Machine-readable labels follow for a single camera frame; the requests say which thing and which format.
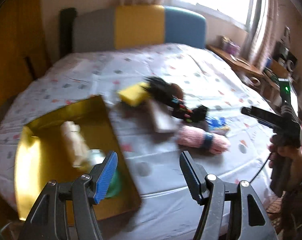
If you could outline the cream mesh cloth roll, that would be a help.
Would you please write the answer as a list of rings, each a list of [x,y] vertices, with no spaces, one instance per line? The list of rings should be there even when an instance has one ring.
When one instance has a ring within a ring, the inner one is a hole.
[[[73,121],[65,121],[60,130],[72,166],[74,168],[82,167],[88,159],[89,148],[81,134],[80,126]]]

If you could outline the pink fuzzy towel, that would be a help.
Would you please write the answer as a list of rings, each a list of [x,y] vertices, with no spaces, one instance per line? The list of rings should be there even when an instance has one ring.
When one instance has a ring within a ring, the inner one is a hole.
[[[186,147],[201,148],[215,155],[226,152],[230,147],[230,142],[225,136],[192,126],[182,126],[179,129],[177,143]]]

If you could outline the blue patterned packet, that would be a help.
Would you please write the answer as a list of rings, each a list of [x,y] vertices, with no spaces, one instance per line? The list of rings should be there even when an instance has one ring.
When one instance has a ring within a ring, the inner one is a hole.
[[[220,116],[209,116],[206,118],[208,131],[220,135],[226,135],[230,128],[226,124],[226,119]]]

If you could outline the white foam block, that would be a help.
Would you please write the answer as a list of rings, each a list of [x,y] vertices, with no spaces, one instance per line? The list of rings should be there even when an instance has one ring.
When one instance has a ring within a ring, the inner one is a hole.
[[[156,133],[173,133],[178,129],[180,121],[172,116],[167,105],[154,99],[148,99],[146,105]]]

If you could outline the black hair piece with beads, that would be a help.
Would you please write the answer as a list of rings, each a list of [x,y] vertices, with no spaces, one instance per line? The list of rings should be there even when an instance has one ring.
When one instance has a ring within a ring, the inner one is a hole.
[[[199,105],[193,109],[188,108],[183,99],[178,98],[177,90],[173,83],[167,83],[164,79],[157,76],[145,78],[146,85],[143,89],[148,92],[150,97],[172,109],[172,116],[187,123],[198,123],[204,121],[208,108]]]

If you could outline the brown egg makeup sponge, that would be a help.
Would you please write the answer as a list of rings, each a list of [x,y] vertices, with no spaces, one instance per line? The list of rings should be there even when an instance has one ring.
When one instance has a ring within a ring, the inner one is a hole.
[[[184,92],[183,90],[175,83],[171,83],[172,95],[179,100],[184,101]]]

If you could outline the yellow sponge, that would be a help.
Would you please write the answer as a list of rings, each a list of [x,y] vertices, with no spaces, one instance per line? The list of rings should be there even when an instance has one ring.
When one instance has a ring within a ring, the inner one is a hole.
[[[118,91],[118,96],[122,102],[131,107],[136,107],[148,99],[149,93],[146,90],[147,88],[149,88],[148,83],[139,82]]]

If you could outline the wooden side desk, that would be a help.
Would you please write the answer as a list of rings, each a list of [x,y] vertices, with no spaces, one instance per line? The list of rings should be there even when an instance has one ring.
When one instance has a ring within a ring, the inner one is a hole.
[[[258,87],[259,93],[262,96],[266,96],[268,101],[275,102],[276,99],[280,97],[279,86],[274,83],[262,70],[259,70],[241,57],[234,60],[230,54],[213,45],[207,45],[206,48],[222,58],[234,72],[258,79],[261,82],[260,86]]]

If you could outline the gold tray box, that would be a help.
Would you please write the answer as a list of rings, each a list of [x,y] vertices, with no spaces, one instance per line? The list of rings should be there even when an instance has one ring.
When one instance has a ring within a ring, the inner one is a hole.
[[[94,207],[97,219],[138,210],[142,201],[108,117],[107,106],[101,96],[95,96],[54,110],[23,127],[14,167],[19,218],[26,220],[48,181],[73,181],[82,174],[72,167],[67,156],[60,129],[65,121],[80,125],[81,134],[89,148],[100,149],[104,153],[115,151],[118,154],[117,170],[121,191]]]

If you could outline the grey yellow blue headboard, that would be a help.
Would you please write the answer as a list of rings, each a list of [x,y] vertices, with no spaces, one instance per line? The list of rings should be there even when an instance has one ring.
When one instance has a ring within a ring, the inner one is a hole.
[[[206,19],[190,10],[163,5],[99,9],[75,18],[73,52],[109,51],[155,44],[206,46]]]

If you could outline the wooden wardrobe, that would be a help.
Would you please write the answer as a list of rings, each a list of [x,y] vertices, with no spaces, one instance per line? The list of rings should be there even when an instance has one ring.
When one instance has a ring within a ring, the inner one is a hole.
[[[0,106],[50,67],[40,0],[0,0]]]

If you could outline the black rolled mat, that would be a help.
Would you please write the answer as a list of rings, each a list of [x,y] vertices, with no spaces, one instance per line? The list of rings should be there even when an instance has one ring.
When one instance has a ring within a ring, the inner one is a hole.
[[[60,58],[73,52],[73,24],[78,13],[75,8],[62,9],[59,14]]]

